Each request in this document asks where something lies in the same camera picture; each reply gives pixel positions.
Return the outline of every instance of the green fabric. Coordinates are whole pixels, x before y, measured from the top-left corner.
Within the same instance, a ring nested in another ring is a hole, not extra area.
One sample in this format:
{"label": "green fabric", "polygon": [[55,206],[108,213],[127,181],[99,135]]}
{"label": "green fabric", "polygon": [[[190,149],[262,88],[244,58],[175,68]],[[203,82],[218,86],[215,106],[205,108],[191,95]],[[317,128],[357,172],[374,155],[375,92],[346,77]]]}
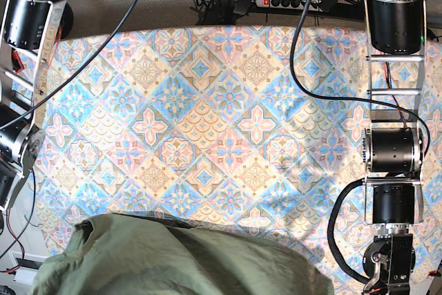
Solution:
{"label": "green fabric", "polygon": [[121,215],[85,220],[41,266],[32,294],[333,294],[332,282],[275,242]]}

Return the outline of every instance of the patterned tablecloth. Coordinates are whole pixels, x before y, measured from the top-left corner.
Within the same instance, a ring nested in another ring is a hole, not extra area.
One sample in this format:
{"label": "patterned tablecloth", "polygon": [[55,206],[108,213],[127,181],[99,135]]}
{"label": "patterned tablecloth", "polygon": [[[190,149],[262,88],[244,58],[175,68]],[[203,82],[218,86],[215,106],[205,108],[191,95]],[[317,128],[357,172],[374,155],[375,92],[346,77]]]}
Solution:
{"label": "patterned tablecloth", "polygon": [[[288,68],[293,33],[254,26],[118,34],[48,107],[36,172],[49,252],[63,251],[73,225],[99,213],[180,218],[271,238],[306,255],[337,294],[359,294],[361,284],[332,258],[326,229],[340,190],[364,174],[367,106],[303,95]],[[295,63],[308,89],[365,94],[363,32],[309,28],[301,37]],[[49,89],[103,40],[61,42]],[[440,45],[429,43],[421,115],[433,144],[425,223],[414,228],[414,284],[442,258],[441,61]],[[413,82],[413,66],[392,64],[394,83]],[[338,245],[358,271],[374,234],[363,224],[363,204],[363,190],[352,193],[336,225]]]}

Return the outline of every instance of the table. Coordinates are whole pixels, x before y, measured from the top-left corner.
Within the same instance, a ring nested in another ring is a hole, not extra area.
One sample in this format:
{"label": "table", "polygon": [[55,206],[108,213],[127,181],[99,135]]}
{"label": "table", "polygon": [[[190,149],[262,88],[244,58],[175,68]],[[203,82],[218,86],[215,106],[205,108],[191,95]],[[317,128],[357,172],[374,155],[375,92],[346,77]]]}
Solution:
{"label": "table", "polygon": [[[49,252],[62,252],[73,225],[99,213],[179,218],[278,241],[308,257],[337,294],[360,294],[361,284],[335,263],[326,229],[339,192],[364,174],[367,105],[303,95],[289,72],[293,34],[267,26],[118,34],[48,106],[35,169]],[[104,38],[61,42],[48,89]],[[320,94],[364,96],[365,39],[360,31],[304,29],[295,54],[300,80]],[[413,82],[413,66],[392,64],[394,84]],[[442,259],[441,80],[442,49],[428,43],[420,112],[433,143],[423,172],[425,223],[414,228],[413,287]],[[363,207],[361,189],[336,225],[344,257],[360,272],[374,235]]]}

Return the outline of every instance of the power strip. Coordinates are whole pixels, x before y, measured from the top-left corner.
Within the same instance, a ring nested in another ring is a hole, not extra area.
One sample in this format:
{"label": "power strip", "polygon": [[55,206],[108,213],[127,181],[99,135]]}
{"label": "power strip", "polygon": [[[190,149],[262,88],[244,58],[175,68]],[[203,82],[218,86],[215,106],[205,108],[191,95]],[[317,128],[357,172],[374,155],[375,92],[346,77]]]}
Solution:
{"label": "power strip", "polygon": [[[255,0],[257,7],[262,8],[282,8],[286,10],[303,10],[304,4],[301,2],[299,5],[297,5],[296,0]],[[319,1],[312,0],[311,3],[313,5],[310,5],[309,10],[310,11],[316,11],[316,12],[322,12],[322,10],[319,8]]]}

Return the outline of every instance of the tiled pattern fabric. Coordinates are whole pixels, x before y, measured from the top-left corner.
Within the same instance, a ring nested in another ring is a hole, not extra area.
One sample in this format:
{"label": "tiled pattern fabric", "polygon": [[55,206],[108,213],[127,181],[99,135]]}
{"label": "tiled pattern fabric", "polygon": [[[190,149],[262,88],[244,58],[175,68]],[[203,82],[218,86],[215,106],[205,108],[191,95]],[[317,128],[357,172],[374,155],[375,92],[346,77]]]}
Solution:
{"label": "tiled pattern fabric", "polygon": [[[271,238],[308,257],[337,294],[360,294],[334,262],[326,229],[339,192],[364,174],[367,105],[302,94],[288,67],[293,33],[254,26],[118,34],[48,107],[36,173],[49,252],[63,251],[73,225],[98,213],[179,218]],[[48,86],[65,80],[103,39],[62,42]],[[296,72],[317,93],[364,95],[365,53],[363,32],[304,29]],[[440,45],[429,43],[427,55],[421,114],[433,143],[425,223],[414,228],[414,284],[442,258]],[[415,72],[392,64],[395,85],[410,84]],[[363,191],[353,192],[336,224],[338,245],[360,272],[374,233],[363,209]]]}

